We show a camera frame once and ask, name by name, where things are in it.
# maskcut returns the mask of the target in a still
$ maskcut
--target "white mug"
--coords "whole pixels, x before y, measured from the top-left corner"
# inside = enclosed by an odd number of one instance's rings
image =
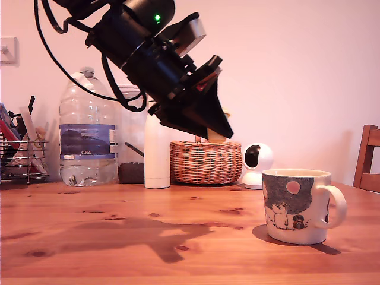
[[[320,170],[268,169],[262,172],[268,234],[277,240],[312,245],[326,239],[327,229],[346,217],[342,192],[331,186],[331,174]],[[337,216],[328,221],[330,194]]]

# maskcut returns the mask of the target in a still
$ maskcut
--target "bottle label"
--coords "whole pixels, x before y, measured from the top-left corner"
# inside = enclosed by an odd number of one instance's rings
[[[59,125],[61,159],[114,159],[115,125],[65,123]]]

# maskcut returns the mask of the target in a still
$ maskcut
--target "wire basket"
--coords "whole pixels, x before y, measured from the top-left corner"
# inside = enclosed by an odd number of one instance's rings
[[[45,180],[49,174],[46,171],[45,140],[8,141],[0,132],[0,169],[1,181],[22,180],[30,184],[31,181]],[[41,157],[33,155],[33,146],[42,150]]]
[[[193,184],[228,184],[242,174],[239,142],[172,141],[170,170],[175,181]]]

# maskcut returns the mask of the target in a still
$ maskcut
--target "white thermos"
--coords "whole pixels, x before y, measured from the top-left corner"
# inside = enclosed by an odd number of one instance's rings
[[[148,107],[154,104],[150,98]],[[168,128],[162,126],[155,115],[148,115],[145,123],[144,186],[153,189],[170,187]]]

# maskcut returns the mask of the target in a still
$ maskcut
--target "jar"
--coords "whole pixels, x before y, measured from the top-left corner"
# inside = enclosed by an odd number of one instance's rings
[[[119,85],[126,99],[140,93],[135,85]],[[128,102],[141,107],[143,97]],[[135,113],[122,108],[118,124],[118,177],[121,184],[144,183],[144,129],[148,108]]]

